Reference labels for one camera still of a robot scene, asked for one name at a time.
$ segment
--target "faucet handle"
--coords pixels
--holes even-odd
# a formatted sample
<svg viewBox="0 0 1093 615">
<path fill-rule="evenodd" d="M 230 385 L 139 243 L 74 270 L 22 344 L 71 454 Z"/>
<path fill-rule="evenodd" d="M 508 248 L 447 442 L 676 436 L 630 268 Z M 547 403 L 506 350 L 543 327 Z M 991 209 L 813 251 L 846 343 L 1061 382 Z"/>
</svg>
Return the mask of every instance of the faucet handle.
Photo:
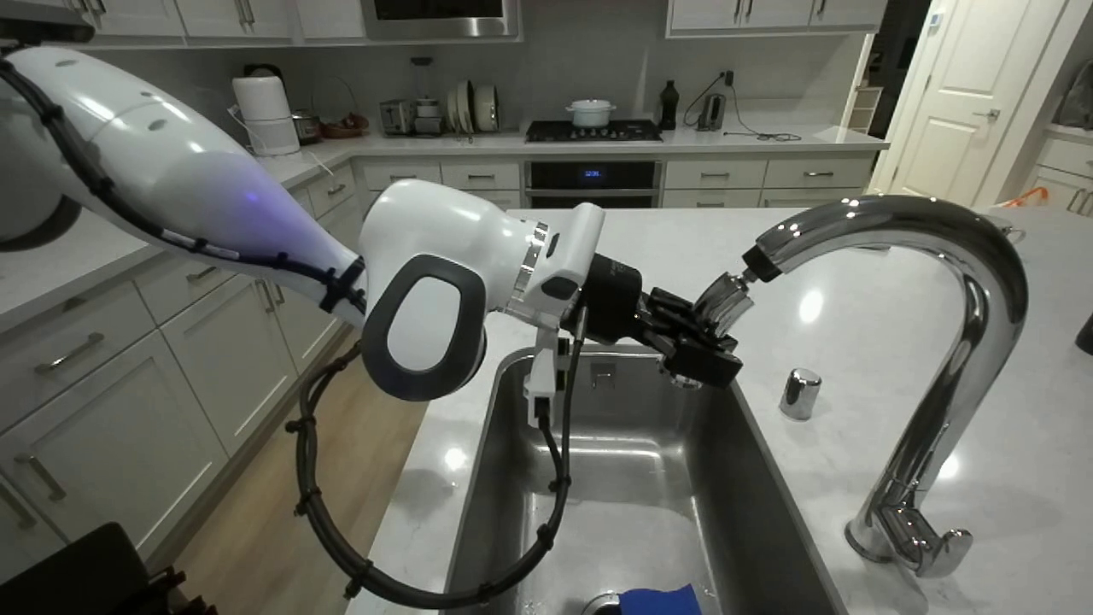
<svg viewBox="0 0 1093 615">
<path fill-rule="evenodd" d="M 975 545 L 969 531 L 939 536 L 913 504 L 881 505 L 877 519 L 888 534 L 895 557 L 906 561 L 914 570 L 914 579 L 954 576 Z"/>
</svg>

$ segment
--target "chrome faucet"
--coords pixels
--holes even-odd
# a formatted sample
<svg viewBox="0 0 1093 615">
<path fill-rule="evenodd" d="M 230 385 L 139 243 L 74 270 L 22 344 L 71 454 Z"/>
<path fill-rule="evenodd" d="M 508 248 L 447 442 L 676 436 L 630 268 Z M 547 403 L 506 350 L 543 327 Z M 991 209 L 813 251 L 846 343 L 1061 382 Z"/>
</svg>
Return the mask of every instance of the chrome faucet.
<svg viewBox="0 0 1093 615">
<path fill-rule="evenodd" d="M 807 209 L 756 241 L 742 277 L 716 277 L 697 302 L 729 333 L 750 307 L 749 284 L 777 280 L 844 248 L 906 248 L 943 261 L 964 291 L 964 327 L 939 376 L 918 399 L 881 482 L 846 522 L 849 546 L 868 561 L 902 561 L 918 579 L 954 576 L 969 534 L 937 534 L 918 514 L 943 461 L 975 422 L 1008 364 L 1026 316 L 1029 280 L 1005 232 L 969 209 L 925 198 L 839 198 Z"/>
</svg>

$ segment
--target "white wall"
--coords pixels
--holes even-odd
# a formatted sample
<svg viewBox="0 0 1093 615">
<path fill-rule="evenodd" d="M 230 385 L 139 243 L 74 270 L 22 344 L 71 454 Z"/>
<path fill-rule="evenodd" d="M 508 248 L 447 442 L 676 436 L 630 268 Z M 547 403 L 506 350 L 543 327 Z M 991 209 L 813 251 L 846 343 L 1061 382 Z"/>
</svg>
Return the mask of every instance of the white wall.
<svg viewBox="0 0 1093 615">
<path fill-rule="evenodd" d="M 663 0 L 525 0 L 524 46 L 442 49 L 282 49 L 282 52 L 116 52 L 112 62 L 169 87 L 200 113 L 223 118 L 230 76 L 245 62 L 276 62 L 290 101 L 306 113 L 360 111 L 383 101 L 444 95 L 455 83 L 496 83 L 503 124 L 562 118 L 582 95 L 603 95 L 630 118 L 649 118 L 665 78 L 695 101 L 721 70 L 739 72 L 746 120 L 779 127 L 836 124 L 863 36 L 665 43 Z"/>
</svg>

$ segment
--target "kitchen island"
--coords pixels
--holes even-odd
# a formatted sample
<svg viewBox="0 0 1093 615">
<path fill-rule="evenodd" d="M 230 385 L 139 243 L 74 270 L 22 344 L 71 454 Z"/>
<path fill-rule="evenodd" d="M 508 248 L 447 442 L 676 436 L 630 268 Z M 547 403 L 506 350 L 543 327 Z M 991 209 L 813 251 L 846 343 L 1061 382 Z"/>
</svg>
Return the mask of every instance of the kitchen island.
<svg viewBox="0 0 1093 615">
<path fill-rule="evenodd" d="M 697 297 L 721 270 L 742 270 L 750 241 L 787 215 L 791 212 L 613 212 L 602 253 L 640 268 L 647 288 Z M 954 274 L 906 251 L 833 253 L 750 288 L 756 307 L 730 333 L 742 343 L 739 385 L 750 422 L 846 611 L 1017 615 L 1093 605 L 1093 355 L 1074 344 L 1093 316 L 1084 274 L 1093 223 L 1061 212 L 1010 212 L 1005 223 L 1017 229 L 1032 313 L 1008 368 L 925 495 L 939 534 L 964 528 L 978 536 L 954 579 L 914 582 L 899 567 L 863 565 L 844 539 L 844 522 L 877 482 L 959 327 Z M 413 586 L 444 589 L 492 376 L 506 355 L 534 344 L 534 333 L 492 317 L 488 343 L 481 374 L 430 403 L 373 545 L 373 561 Z M 796 366 L 828 380 L 813 422 L 779 415 Z M 347 611 L 403 610 L 360 594 Z"/>
</svg>

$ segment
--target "kitchen sink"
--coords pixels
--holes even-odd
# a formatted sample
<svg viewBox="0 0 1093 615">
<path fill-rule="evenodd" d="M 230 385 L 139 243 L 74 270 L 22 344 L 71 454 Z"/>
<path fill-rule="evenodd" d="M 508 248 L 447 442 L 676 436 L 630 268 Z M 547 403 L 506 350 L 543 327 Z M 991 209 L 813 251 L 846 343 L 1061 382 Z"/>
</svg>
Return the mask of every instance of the kitchen sink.
<svg viewBox="0 0 1093 615">
<path fill-rule="evenodd" d="M 524 399 L 529 352 L 499 368 L 447 589 L 499 579 L 553 508 L 551 450 Z M 630 589 L 689 586 L 703 615 L 839 611 L 734 385 L 685 390 L 640 350 L 588 350 L 574 390 L 574 488 L 547 561 L 475 615 L 613 615 Z"/>
</svg>

